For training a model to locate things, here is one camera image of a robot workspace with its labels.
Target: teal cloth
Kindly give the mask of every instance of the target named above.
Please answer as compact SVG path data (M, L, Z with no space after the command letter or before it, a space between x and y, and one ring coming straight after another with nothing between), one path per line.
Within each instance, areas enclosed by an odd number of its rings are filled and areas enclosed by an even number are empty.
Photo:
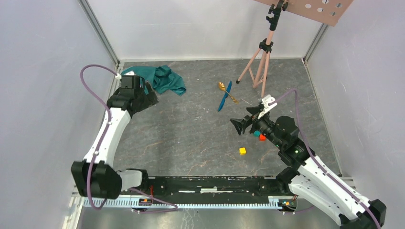
M122 71L121 75L125 75L130 71L143 77L145 81L149 81L152 88L159 94L162 94L168 89L178 95L182 95L186 92L186 85L184 84L183 78L173 72L167 65L160 67L133 66Z

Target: tripod leg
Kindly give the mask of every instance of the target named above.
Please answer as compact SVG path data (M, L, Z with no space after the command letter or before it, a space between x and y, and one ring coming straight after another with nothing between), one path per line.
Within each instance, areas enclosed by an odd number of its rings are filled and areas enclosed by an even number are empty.
M253 57L250 59L249 63L246 65L245 69L243 70L242 74L240 75L240 77L238 78L238 80L236 81L236 83L239 83L244 74L246 73L246 71L250 68L250 65L252 65L253 61L255 60L255 58L257 57L257 55L259 54L260 49L257 49L256 53L253 55Z
M255 78L255 81L253 82L253 88L256 88L256 86L257 86L257 82L259 81L259 78L261 76L260 74L262 73L263 64L265 63L265 58L266 58L266 52L263 52L262 58L260 59L259 67L257 69L256 78Z
M266 78L267 78L267 71L268 71L268 63L270 62L270 52L266 55L266 65L265 65L265 72L263 74L263 82L262 82L262 98L265 95L265 87L266 87Z

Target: black clamp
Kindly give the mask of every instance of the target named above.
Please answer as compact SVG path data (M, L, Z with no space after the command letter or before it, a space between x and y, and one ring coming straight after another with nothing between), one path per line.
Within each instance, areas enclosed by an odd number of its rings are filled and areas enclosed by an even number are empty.
M259 43L259 49L263 49L266 53L271 52L271 46L273 46L273 42L270 44L266 44L267 38L265 38L262 42Z
M269 9L269 11L268 11L268 14L272 14L272 13L273 13L274 16L271 17L271 18L270 18L269 16L266 16L266 19L267 19L267 21L270 23L270 30L271 30L271 31L276 30L276 27L277 27L277 24L278 24L278 19L280 18L281 11L282 11L282 10L283 10L283 11L286 11L287 6L288 6L288 2L286 2L286 3L284 4L284 1L283 1L283 0L279 0L279 1L278 1L276 8L274 8L274 7L275 7L274 4L272 4L272 5L270 6L270 9Z
M158 97L144 78L138 75L123 75L121 87L107 100L107 106L126 110L132 118L136 112L143 111L158 102Z

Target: pegboard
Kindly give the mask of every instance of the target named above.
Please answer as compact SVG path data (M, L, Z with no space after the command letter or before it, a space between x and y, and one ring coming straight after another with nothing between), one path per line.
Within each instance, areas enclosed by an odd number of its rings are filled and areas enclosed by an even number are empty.
M255 0L277 5L278 0ZM335 26L353 0L288 0L288 12Z

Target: teal cube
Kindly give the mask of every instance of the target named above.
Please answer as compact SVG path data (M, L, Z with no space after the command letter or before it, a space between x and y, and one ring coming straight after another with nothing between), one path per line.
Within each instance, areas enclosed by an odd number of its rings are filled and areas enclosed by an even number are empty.
M253 133L253 135L254 135L255 137L259 137L259 136L260 136L260 132L259 132L258 130L256 130L256 131Z

